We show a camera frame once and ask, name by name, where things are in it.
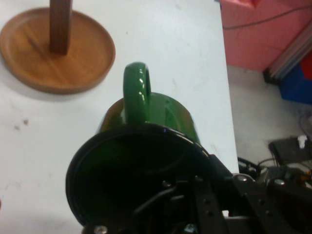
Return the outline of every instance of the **wooden tray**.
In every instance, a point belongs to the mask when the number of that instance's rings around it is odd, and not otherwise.
[[[49,50],[49,8],[23,12],[0,34],[0,50],[10,71],[25,84],[49,93],[72,94],[100,83],[113,65],[115,46],[90,17],[73,11],[67,55]]]

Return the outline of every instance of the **cable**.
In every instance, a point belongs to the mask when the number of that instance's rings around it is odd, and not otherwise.
[[[250,167],[253,167],[253,168],[257,167],[256,164],[254,164],[254,163],[252,163],[252,162],[250,162],[250,161],[248,161],[248,160],[246,160],[246,159],[244,159],[242,157],[237,157],[237,159],[238,159],[238,162],[244,163],[244,164],[246,164],[246,166],[250,166]]]
[[[274,19],[280,18],[282,16],[288,15],[288,14],[290,14],[292,12],[305,10],[305,9],[308,9],[308,8],[312,8],[312,5],[301,6],[301,7],[295,8],[293,10],[284,12],[282,14],[279,14],[279,15],[276,15],[276,16],[273,16],[273,17],[270,17],[270,18],[267,18],[267,19],[263,19],[263,20],[260,20],[260,21],[256,21],[256,22],[253,22],[253,23],[241,24],[241,25],[237,25],[237,26],[222,26],[222,28],[224,30],[233,30],[233,29],[238,29],[238,28],[246,28],[246,27],[250,27],[250,26],[266,23],[266,22],[269,22],[271,20],[274,20]]]
[[[277,159],[276,159],[275,155],[273,154],[273,152],[271,152],[271,155],[272,155],[272,158],[274,159],[276,167],[279,167],[279,164],[278,164]]]
[[[304,164],[303,162],[298,162],[300,165],[304,166],[305,168],[308,168],[309,171],[312,171],[312,168],[309,167],[308,165]]]
[[[303,133],[312,139],[311,134],[303,127],[303,120],[304,119],[309,119],[309,117],[311,117],[310,114],[303,114],[303,115],[301,115],[299,117],[299,126],[300,126],[301,130],[303,131]]]
[[[262,160],[258,163],[257,167],[260,167],[260,165],[264,162],[273,161],[273,160],[275,160],[275,158],[268,158],[268,159]]]

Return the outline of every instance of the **mug handle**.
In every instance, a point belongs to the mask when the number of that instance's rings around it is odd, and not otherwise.
[[[126,123],[141,124],[148,121],[150,94],[150,76],[146,64],[134,62],[126,66],[123,76]]]

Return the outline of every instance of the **bolt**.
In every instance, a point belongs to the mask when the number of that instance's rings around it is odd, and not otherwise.
[[[283,180],[281,180],[281,179],[276,179],[276,180],[274,181],[274,183],[275,183],[275,184],[278,184],[278,185],[284,185],[284,184],[285,184],[285,182],[284,182]]]
[[[105,226],[96,226],[94,228],[94,234],[107,234],[107,227],[105,227]]]
[[[171,183],[170,182],[168,182],[168,181],[166,181],[166,180],[164,180],[163,182],[162,182],[162,186],[164,187],[164,188],[170,188],[171,187]]]
[[[247,178],[245,176],[243,176],[243,175],[238,175],[237,179],[240,180],[240,181],[247,181]]]

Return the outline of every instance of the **white table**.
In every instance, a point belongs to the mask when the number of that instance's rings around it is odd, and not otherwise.
[[[1,0],[0,28],[48,0]],[[143,61],[152,91],[192,114],[202,145],[238,172],[219,3],[74,0],[111,34],[116,60],[96,88],[58,96],[33,90],[0,63],[1,234],[79,234],[65,194],[67,167],[122,97],[124,67]]]

